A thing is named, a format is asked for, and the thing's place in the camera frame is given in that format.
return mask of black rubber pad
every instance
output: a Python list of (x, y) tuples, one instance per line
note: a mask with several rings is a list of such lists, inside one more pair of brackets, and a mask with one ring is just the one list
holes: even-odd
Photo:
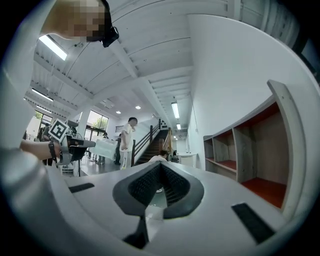
[(80, 191), (84, 191), (90, 188), (93, 188), (95, 185), (93, 185), (92, 183), (85, 183), (85, 184), (81, 184), (81, 185), (77, 185), (77, 186), (70, 186), (69, 190), (71, 193), (77, 193)]
[(275, 232), (246, 203), (236, 204), (231, 208), (258, 244), (274, 235)]

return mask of man in white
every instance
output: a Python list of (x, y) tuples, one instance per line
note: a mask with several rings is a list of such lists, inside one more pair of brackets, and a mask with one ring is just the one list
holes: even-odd
[(167, 162), (167, 156), (168, 156), (168, 152), (165, 150), (161, 150), (159, 155), (155, 155), (154, 157), (152, 157), (149, 162), (155, 162), (155, 161), (165, 161)]
[(130, 117), (129, 121), (123, 126), (121, 132), (121, 144), (120, 144), (120, 170), (131, 167), (132, 149), (134, 146), (134, 139), (132, 133), (135, 132), (135, 126), (138, 124), (138, 119)]

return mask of stair railing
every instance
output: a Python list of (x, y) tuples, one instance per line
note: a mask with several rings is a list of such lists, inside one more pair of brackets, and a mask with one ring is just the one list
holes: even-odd
[(136, 144), (136, 140), (133, 140), (132, 156), (131, 156), (131, 166), (135, 165), (135, 157), (140, 152), (141, 149), (149, 142), (152, 143), (155, 133), (160, 129), (159, 125), (153, 128), (150, 125), (150, 131)]
[(166, 138), (165, 140), (163, 138), (161, 138), (159, 140), (159, 151), (161, 150), (166, 150), (169, 152), (169, 154), (171, 153), (172, 151), (172, 130), (171, 128), (169, 128), (168, 130), (168, 134), (166, 135)]

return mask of person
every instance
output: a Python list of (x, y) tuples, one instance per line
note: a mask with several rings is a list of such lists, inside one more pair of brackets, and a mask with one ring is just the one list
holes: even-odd
[[(108, 133), (106, 133), (106, 132), (103, 133), (102, 137), (109, 140)], [(105, 162), (106, 162), (106, 158), (104, 156), (99, 155), (98, 164), (103, 165)]]
[(135, 126), (138, 124), (138, 119), (130, 117), (129, 121), (123, 126), (121, 132), (121, 144), (120, 144), (120, 170), (131, 167), (131, 156), (134, 146), (134, 139), (132, 133), (135, 132)]
[(155, 162), (155, 161), (167, 162), (167, 157), (168, 157), (168, 152), (166, 150), (161, 150), (160, 154), (153, 156), (149, 160), (149, 162)]
[(44, 133), (44, 130), (49, 126), (48, 123), (45, 123), (45, 127), (42, 127), (39, 129), (39, 132), (38, 132), (38, 136), (37, 136), (37, 139), (39, 140), (39, 142), (42, 142), (42, 134)]
[[(42, 1), (32, 11), (32, 15), (22, 21), (0, 67), (2, 81), (0, 102), (9, 103), (3, 109), (9, 109), (13, 115), (22, 117), (20, 125), (14, 125), (14, 129), (4, 123), (1, 125), (1, 130), (21, 136), (12, 137), (7, 132), (2, 133), (0, 136), (2, 147), (8, 149), (20, 147), (21, 150), (34, 154), (40, 160), (51, 157), (48, 141), (21, 140), (25, 128), (35, 113), (23, 99), (30, 87), (38, 39), (44, 35), (55, 34), (65, 39), (97, 42), (108, 36), (105, 34), (105, 28), (111, 27), (109, 6), (104, 6), (101, 0)], [(56, 142), (53, 144), (56, 156), (59, 156), (60, 145)]]
[[(50, 135), (49, 135), (49, 130), (50, 130), (50, 125), (48, 123), (45, 124), (44, 130), (42, 132), (42, 136), (41, 136), (41, 141), (42, 142), (50, 142)], [(43, 164), (46, 166), (48, 164), (48, 166), (52, 166), (52, 162), (53, 159), (52, 157), (42, 160)]]
[(179, 162), (179, 157), (177, 157), (177, 152), (176, 151), (173, 152), (173, 157), (172, 157), (171, 161), (174, 162), (174, 163), (178, 163)]
[(120, 144), (121, 144), (121, 133), (119, 134), (119, 137), (116, 139), (116, 141), (118, 142), (116, 149), (115, 149), (115, 160), (114, 160), (114, 164), (119, 166), (120, 164)]

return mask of wooden shelf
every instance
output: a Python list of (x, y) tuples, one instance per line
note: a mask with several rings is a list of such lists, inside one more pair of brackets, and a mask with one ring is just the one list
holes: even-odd
[(226, 160), (226, 161), (221, 161), (221, 162), (215, 162), (213, 158), (206, 158), (206, 160), (208, 160), (209, 162), (220, 166), (224, 169), (227, 169), (233, 173), (237, 173), (237, 162), (236, 161), (232, 161), (232, 160)]
[(241, 184), (270, 204), (281, 208), (285, 199), (286, 185), (262, 178), (253, 178)]
[(215, 159), (213, 157), (207, 157), (205, 160), (207, 160), (211, 163), (215, 163)]
[(215, 162), (218, 166), (226, 168), (234, 173), (237, 173), (237, 162), (232, 160)]

